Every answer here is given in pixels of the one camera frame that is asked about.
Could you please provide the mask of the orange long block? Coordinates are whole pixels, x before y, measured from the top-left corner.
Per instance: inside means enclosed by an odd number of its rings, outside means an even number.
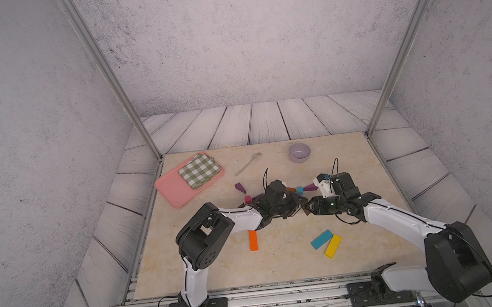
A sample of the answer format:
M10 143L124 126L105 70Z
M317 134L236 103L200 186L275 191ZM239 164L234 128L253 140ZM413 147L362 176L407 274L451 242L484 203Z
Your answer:
M248 234L249 234L250 250L255 252L259 249L257 231L249 230Z

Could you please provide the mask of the purple wedge block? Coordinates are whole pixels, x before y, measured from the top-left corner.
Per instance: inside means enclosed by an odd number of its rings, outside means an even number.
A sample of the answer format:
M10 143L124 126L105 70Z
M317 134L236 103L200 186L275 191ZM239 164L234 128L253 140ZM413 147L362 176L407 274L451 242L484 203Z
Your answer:
M247 192L246 192L245 188L242 186L242 184L241 184L241 183L237 183L237 184L235 184L235 185L234 185L234 187L235 187L237 190L239 190L240 192L243 192L244 194L247 194Z
M261 194L259 194L259 195L255 196L255 197L253 197L253 198L252 198L252 202L253 202L253 201L254 201L254 202L256 202L256 201L258 201L258 200L261 200L261 198L263 198L263 196L264 196L264 193L261 193Z

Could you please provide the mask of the dark brown block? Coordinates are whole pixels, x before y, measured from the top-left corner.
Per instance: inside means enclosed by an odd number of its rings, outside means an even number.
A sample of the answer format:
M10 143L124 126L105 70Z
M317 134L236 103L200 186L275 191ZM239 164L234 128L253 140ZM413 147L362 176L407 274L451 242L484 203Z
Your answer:
M302 210L306 213L306 215L313 214L313 208L311 205L305 205L302 207Z

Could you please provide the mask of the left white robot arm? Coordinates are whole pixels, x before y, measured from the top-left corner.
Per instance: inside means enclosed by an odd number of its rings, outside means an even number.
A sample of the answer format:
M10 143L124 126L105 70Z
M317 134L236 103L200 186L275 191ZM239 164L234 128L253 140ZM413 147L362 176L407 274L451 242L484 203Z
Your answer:
M207 202L177 234L178 253L184 264L184 283L180 302L201 307L208 298L208 268L219 256L229 236L237 232L260 230L277 218L293 216L308 204L294 192L261 196L236 208L218 208Z

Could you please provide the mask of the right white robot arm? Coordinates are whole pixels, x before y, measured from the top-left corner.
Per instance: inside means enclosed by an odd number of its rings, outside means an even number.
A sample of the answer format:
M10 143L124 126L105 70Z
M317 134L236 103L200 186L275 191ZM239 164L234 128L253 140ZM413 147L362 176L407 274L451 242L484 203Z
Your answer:
M409 241L425 254L424 266L385 264L371 274L372 297L389 302L400 292L437 292L461 303L492 283L492 264L472 229L429 220L398 208L374 193L315 196L304 210L316 216L346 213Z

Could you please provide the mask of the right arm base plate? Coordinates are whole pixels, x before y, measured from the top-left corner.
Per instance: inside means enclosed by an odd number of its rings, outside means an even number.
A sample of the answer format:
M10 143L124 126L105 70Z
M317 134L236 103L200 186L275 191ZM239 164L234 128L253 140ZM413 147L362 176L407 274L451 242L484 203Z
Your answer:
M375 305L392 305L414 302L417 298L412 292L394 292L381 280L371 279L368 282L349 283L344 298L349 300L352 307L367 307Z

